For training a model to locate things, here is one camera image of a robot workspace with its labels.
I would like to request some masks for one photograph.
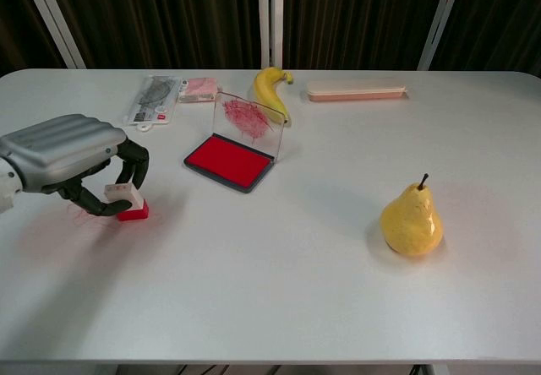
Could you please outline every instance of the dark curtain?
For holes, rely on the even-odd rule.
[[[65,64],[32,0],[0,0],[0,76]]]
[[[416,69],[439,0],[285,0],[285,68]]]
[[[456,0],[430,68],[541,76],[541,0]]]
[[[57,0],[88,68],[259,68],[258,0]]]

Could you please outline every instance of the pear stem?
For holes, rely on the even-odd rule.
[[[424,181],[426,181],[426,178],[428,178],[428,177],[429,177],[429,174],[424,174],[424,175],[423,175],[423,180],[421,181],[421,183],[419,183],[419,186],[417,187],[417,189],[418,189],[419,191],[422,191],[422,190],[423,190],[423,188],[424,188],[424,187],[423,187]]]

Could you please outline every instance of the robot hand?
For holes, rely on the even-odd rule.
[[[139,188],[149,167],[147,149],[126,133],[93,117],[66,115],[0,137],[0,213],[13,207],[13,197],[58,192],[92,215],[110,216],[131,207],[128,200],[102,203],[82,186],[118,155],[123,168],[117,183],[132,180]]]

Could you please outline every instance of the pear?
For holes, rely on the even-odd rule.
[[[380,226],[387,244],[400,254],[429,253],[443,237],[441,219],[436,212],[429,187],[413,183],[381,213]]]

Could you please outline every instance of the yellow banana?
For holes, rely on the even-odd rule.
[[[282,79],[285,79],[288,84],[293,83],[293,76],[288,71],[282,71],[276,67],[262,69],[254,79],[254,93],[261,105],[282,113],[286,118],[286,125],[289,126],[291,125],[289,112],[274,89],[274,84]],[[281,118],[274,112],[267,111],[266,114],[273,122],[281,123]]]

